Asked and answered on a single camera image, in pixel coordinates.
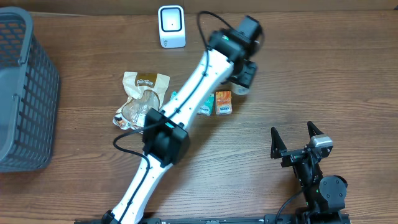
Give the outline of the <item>beige dried mushroom bag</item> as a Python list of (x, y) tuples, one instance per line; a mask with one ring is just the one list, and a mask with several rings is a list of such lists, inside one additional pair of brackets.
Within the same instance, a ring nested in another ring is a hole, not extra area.
[(124, 72), (127, 101), (115, 113), (113, 123), (123, 130), (144, 127), (150, 109), (162, 107), (170, 77), (161, 73)]

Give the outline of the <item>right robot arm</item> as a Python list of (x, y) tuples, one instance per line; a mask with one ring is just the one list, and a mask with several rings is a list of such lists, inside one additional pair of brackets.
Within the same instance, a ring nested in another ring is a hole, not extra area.
[[(310, 141), (302, 149), (289, 151), (275, 127), (271, 128), (271, 158), (281, 159), (282, 167), (293, 168), (300, 190), (282, 204), (276, 215), (266, 215), (270, 223), (350, 223), (345, 208), (347, 181), (339, 175), (324, 176), (319, 163), (330, 155), (332, 139), (311, 121), (307, 123)], [(299, 195), (306, 206), (294, 214), (283, 215), (284, 208)]]

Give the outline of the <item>orange tissue pack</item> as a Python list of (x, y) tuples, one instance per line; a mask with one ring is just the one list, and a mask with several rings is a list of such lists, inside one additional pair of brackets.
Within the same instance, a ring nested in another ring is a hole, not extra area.
[(215, 93), (216, 114), (231, 114), (232, 109), (231, 91), (217, 91)]

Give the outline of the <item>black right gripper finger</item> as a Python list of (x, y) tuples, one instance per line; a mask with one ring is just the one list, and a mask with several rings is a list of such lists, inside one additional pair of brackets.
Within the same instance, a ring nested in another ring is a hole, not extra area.
[(281, 158), (282, 154), (287, 152), (287, 148), (275, 127), (271, 128), (271, 140), (271, 158)]
[(311, 138), (312, 138), (313, 136), (322, 135), (322, 134), (323, 134), (323, 132), (320, 131), (320, 130), (314, 125), (314, 123), (313, 123), (312, 121), (308, 121), (308, 122), (307, 122), (307, 128), (308, 128), (309, 136), (310, 136)]

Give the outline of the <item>green capped clear bottle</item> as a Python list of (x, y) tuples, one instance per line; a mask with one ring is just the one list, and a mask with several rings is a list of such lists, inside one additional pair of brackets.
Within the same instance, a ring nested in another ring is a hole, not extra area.
[(231, 84), (231, 91), (236, 95), (247, 95), (249, 93), (249, 89), (243, 86), (237, 85), (235, 83)]

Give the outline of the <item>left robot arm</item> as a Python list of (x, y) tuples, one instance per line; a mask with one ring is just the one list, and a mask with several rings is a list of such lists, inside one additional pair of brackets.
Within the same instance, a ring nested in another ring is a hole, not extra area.
[(177, 95), (160, 110), (151, 109), (141, 128), (141, 163), (121, 201), (102, 217), (102, 223), (139, 223), (163, 175), (186, 154), (188, 130), (210, 93), (223, 82), (249, 88), (257, 65), (250, 61), (264, 43), (260, 22), (245, 16), (233, 28), (214, 31), (203, 41), (204, 54)]

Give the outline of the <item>teal tissue pack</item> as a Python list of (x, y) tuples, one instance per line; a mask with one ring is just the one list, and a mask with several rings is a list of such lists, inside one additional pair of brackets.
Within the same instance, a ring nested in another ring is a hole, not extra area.
[(215, 100), (215, 95), (211, 93), (204, 102), (204, 104), (198, 110), (198, 114), (210, 116), (213, 111), (214, 100)]

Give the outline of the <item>teal wet wipes pack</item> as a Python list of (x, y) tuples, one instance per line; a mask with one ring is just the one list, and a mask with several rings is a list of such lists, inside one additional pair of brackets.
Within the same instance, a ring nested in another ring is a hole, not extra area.
[(173, 91), (171, 96), (170, 96), (170, 100), (173, 100), (176, 96), (177, 96), (177, 92)]

